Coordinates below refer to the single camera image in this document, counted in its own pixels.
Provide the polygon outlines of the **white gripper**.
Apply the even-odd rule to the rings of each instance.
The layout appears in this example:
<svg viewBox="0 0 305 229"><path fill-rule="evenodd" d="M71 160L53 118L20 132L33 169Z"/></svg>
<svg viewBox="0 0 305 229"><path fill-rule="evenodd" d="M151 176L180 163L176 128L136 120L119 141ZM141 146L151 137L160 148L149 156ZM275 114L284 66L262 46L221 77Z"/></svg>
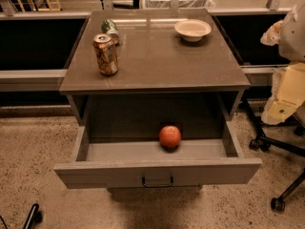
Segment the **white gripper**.
<svg viewBox="0 0 305 229"><path fill-rule="evenodd" d="M260 38L263 45L274 46L279 42L283 21L271 25ZM267 100L261 120L277 125L291 116L305 101L305 63L294 62L273 73L272 95Z"/></svg>

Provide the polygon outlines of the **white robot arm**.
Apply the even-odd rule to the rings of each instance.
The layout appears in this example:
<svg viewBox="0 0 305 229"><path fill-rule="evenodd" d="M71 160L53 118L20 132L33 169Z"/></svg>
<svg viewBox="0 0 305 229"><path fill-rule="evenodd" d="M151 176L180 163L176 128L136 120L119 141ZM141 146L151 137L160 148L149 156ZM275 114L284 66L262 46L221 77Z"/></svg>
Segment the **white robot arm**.
<svg viewBox="0 0 305 229"><path fill-rule="evenodd" d="M271 25L260 38L267 46L278 46L279 55L290 61L274 70L272 96L261 120L270 125L284 122L305 102L305 0L299 0L283 20Z"/></svg>

